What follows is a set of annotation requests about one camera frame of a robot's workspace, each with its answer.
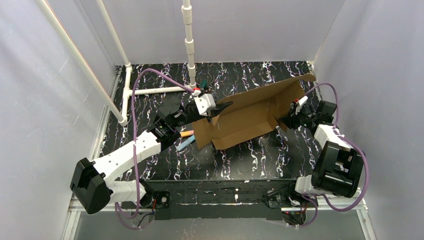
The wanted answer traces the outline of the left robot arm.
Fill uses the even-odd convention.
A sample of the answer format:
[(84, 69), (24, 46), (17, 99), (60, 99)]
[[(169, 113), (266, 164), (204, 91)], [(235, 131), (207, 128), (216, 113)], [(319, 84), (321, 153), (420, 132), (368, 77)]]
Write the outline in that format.
[(231, 101), (216, 103), (210, 93), (194, 97), (186, 105), (176, 96), (163, 99), (153, 123), (133, 141), (119, 149), (88, 160), (79, 160), (70, 182), (70, 190), (87, 214), (95, 214), (108, 204), (132, 202), (135, 209), (148, 208), (156, 200), (155, 191), (136, 177), (132, 181), (118, 181), (126, 170), (138, 169), (138, 163), (157, 155), (180, 138), (179, 127), (206, 119), (211, 121), (232, 105)]

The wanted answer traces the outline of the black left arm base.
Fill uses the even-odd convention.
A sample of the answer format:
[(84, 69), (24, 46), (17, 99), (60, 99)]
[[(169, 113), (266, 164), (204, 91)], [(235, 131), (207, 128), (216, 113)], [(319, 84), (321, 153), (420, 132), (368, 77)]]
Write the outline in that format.
[(155, 190), (144, 179), (139, 180), (139, 184), (145, 191), (138, 204), (141, 208), (157, 210), (170, 207), (171, 194), (169, 191)]

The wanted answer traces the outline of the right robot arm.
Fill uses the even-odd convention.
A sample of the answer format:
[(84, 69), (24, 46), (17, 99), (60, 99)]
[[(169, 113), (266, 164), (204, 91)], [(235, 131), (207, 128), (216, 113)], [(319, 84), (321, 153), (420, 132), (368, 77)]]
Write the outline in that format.
[(299, 177), (294, 191), (298, 194), (330, 194), (351, 198), (360, 181), (364, 166), (362, 157), (343, 140), (339, 129), (333, 124), (337, 105), (322, 100), (314, 109), (306, 101), (306, 97), (295, 100), (290, 104), (287, 115), (280, 118), (290, 129), (309, 129), (321, 147), (312, 174)]

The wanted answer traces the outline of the brown cardboard box sheet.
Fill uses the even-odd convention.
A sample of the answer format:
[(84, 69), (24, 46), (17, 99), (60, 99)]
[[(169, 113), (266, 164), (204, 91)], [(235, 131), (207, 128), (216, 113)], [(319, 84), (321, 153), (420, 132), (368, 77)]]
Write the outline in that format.
[(300, 81), (314, 82), (316, 77), (308, 73), (221, 99), (220, 103), (232, 105), (211, 122), (204, 118), (192, 123), (197, 148), (211, 143), (215, 149), (225, 150), (272, 132), (277, 126), (287, 131), (280, 119), (288, 114), (293, 101), (305, 95)]

